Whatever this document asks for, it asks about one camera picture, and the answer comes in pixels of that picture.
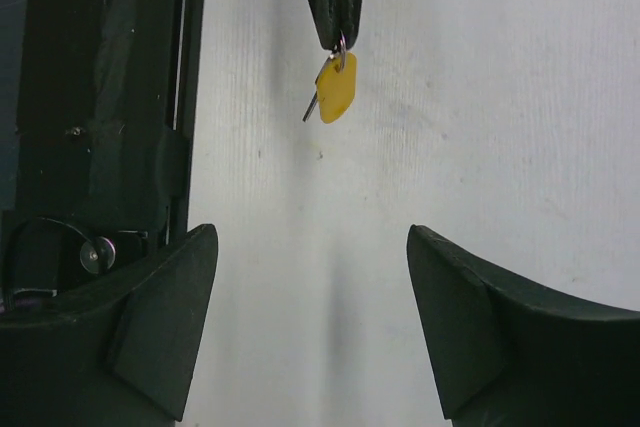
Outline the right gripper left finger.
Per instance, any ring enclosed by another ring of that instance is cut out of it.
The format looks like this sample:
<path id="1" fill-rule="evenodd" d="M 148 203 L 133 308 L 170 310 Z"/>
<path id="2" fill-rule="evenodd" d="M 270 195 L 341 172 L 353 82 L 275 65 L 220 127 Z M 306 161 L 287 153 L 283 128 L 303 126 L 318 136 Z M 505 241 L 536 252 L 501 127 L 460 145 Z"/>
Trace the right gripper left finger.
<path id="1" fill-rule="evenodd" d="M 4 426 L 173 426 L 218 258 L 202 224 L 152 256 L 1 317 Z"/>

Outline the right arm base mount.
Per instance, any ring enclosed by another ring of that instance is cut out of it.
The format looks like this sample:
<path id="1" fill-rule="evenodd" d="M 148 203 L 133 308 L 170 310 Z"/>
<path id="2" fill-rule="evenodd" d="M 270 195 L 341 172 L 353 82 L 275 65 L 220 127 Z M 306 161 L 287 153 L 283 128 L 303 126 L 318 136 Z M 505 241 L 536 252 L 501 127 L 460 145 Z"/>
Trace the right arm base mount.
<path id="1" fill-rule="evenodd" d="M 47 216 L 25 221 L 5 242 L 1 312 L 35 309 L 148 253 L 144 231 L 92 229 Z"/>

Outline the yellow tag key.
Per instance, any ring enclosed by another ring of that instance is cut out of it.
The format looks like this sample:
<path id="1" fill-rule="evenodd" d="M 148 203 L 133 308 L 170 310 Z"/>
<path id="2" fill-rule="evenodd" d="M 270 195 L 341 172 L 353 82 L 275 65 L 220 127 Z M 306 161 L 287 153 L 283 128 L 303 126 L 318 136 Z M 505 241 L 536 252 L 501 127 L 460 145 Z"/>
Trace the yellow tag key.
<path id="1" fill-rule="evenodd" d="M 357 69 L 357 57 L 349 51 L 346 38 L 340 33 L 338 44 L 316 77 L 315 92 L 302 121 L 308 121 L 316 108 L 323 123 L 330 124 L 338 120 L 355 99 Z"/>

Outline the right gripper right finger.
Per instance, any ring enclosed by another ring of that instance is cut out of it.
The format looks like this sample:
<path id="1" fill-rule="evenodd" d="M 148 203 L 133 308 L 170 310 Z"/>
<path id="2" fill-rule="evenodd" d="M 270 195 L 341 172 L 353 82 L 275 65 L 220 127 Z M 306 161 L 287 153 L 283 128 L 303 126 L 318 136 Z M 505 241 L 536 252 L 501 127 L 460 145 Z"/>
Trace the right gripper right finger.
<path id="1" fill-rule="evenodd" d="M 639 315 L 410 228 L 408 269 L 443 416 L 455 426 L 635 426 Z"/>

